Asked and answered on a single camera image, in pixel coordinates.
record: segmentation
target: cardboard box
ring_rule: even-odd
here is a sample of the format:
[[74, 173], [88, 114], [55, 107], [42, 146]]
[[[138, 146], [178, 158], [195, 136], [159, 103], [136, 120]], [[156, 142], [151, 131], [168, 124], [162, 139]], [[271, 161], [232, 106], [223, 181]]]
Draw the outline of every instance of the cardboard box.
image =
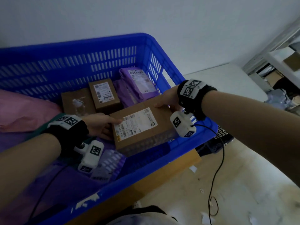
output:
[[291, 56], [283, 60], [293, 71], [298, 71], [300, 69], [300, 54], [294, 52]]
[[112, 130], [117, 151], [129, 157], [178, 137], [169, 107], [153, 106], [159, 99], [157, 96], [111, 114], [124, 119]]
[[88, 88], [62, 93], [64, 111], [78, 117], [95, 114], [96, 109]]
[[109, 115], [123, 109], [111, 79], [89, 83], [97, 113]]

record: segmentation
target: person's left arm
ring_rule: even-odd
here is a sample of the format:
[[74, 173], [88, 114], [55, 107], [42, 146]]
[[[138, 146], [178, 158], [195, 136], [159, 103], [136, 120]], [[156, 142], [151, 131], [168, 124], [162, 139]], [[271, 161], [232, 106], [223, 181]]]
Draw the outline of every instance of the person's left arm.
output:
[[[111, 140], [108, 123], [122, 120], [103, 114], [82, 117], [89, 135]], [[0, 210], [20, 194], [61, 153], [58, 139], [43, 133], [0, 153]]]

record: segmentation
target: black object on shelf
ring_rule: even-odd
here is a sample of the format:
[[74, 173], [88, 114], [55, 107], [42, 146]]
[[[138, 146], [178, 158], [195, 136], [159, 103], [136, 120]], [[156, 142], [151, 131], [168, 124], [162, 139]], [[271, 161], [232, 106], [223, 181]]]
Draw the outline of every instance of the black object on shelf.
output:
[[[232, 135], [230, 135], [228, 132], [226, 132], [226, 130], [224, 130], [220, 126], [218, 128], [217, 134], [223, 140], [225, 145], [227, 145], [229, 142], [231, 142], [234, 139]], [[217, 153], [221, 149], [222, 149], [222, 143], [220, 142], [217, 136], [210, 139], [206, 143], [196, 147], [196, 151], [200, 156]]]

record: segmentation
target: forearm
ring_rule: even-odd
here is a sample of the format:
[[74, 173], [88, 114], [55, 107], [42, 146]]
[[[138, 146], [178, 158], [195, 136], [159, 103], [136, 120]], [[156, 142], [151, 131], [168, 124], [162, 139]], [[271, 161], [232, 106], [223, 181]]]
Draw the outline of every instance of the forearm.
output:
[[202, 110], [300, 186], [300, 117], [249, 98], [210, 91]]
[[57, 138], [44, 133], [0, 154], [0, 209], [20, 194], [61, 152]]

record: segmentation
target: beige floor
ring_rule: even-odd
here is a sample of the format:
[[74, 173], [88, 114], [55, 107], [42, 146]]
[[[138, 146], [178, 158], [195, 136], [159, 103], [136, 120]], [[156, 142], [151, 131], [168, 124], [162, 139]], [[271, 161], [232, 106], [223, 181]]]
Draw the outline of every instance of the beige floor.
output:
[[[222, 152], [207, 155], [196, 173], [187, 169], [141, 199], [142, 206], [157, 205], [182, 225], [201, 224], [213, 174]], [[237, 140], [225, 147], [225, 161], [217, 174], [213, 196], [219, 204], [214, 224], [300, 224], [300, 189], [276, 167]]]

